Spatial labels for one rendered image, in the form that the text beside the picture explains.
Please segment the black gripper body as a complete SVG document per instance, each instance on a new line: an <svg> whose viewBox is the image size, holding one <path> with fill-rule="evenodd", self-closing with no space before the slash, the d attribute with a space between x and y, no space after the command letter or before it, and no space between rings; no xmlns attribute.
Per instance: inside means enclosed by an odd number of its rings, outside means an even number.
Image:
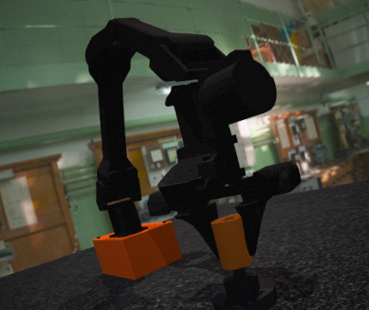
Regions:
<svg viewBox="0 0 369 310"><path fill-rule="evenodd" d="M228 165L231 182L227 184L229 186L214 191L211 199L240 195L245 203L291 192L301 183L299 169L293 161L270 165L253 172L251 176L246 176L245 168L239 166L234 147L234 143L238 142L237 137L231 135L229 126L191 135L182 140L189 155L202 153L201 145L212 141ZM160 191L150 194L147 207L150 216L170 213L170 208Z"/></svg>

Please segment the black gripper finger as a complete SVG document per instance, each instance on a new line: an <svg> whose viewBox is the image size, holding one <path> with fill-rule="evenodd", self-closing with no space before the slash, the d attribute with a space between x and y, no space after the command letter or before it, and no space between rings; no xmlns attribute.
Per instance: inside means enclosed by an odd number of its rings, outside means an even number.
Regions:
<svg viewBox="0 0 369 310"><path fill-rule="evenodd" d="M271 197L245 203L242 202L234 206L239 215L242 217L245 241L250 256L256 254L261 221L266 203L269 201L269 199L271 199Z"/></svg>
<svg viewBox="0 0 369 310"><path fill-rule="evenodd" d="M211 227L211 223L219 219L217 210L216 210L216 202L208 203L204 208L197 210L193 213L175 215L176 219L183 219L188 223L192 224L196 230L199 231L201 237L205 240L205 242L210 246L211 251L220 260L220 256L218 254L218 250L216 247L216 239Z"/></svg>

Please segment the orange cylinder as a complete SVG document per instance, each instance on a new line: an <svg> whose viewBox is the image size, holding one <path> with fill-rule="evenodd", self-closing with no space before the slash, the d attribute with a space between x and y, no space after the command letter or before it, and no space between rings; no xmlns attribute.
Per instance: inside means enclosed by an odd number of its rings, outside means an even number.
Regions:
<svg viewBox="0 0 369 310"><path fill-rule="evenodd" d="M247 250L242 217L239 214L216 219L211 227L222 269L241 269L254 261L253 255L250 256Z"/></svg>

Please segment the dark stepped round pedestal with shaft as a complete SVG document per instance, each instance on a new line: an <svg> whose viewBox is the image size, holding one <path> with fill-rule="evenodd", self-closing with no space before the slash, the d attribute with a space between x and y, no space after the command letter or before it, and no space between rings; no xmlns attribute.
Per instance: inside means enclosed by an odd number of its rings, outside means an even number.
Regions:
<svg viewBox="0 0 369 310"><path fill-rule="evenodd" d="M233 270L223 279L225 287L212 296L215 310L269 310L277 301L277 290L270 278L258 278L255 270Z"/></svg>

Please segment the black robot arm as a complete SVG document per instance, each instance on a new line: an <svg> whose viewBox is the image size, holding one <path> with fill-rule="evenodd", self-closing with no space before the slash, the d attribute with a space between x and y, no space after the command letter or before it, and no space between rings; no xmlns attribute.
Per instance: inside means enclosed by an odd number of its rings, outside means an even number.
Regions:
<svg viewBox="0 0 369 310"><path fill-rule="evenodd" d="M103 159L97 169L96 203L108 210L113 235L122 238L144 231L134 202L141 201L138 170L127 159L123 82L135 53L163 81L199 80L171 86L165 106L174 106L182 138L228 127L268 112L276 86L249 49L227 56L207 35L170 33L137 18L114 18L95 34L85 51L89 74L98 86ZM211 146L210 146L211 144ZM171 211L206 206L214 191L231 182L228 165L212 141L203 152L176 151L178 163L158 183ZM181 153L180 153L181 152ZM130 198L108 205L119 199Z"/></svg>

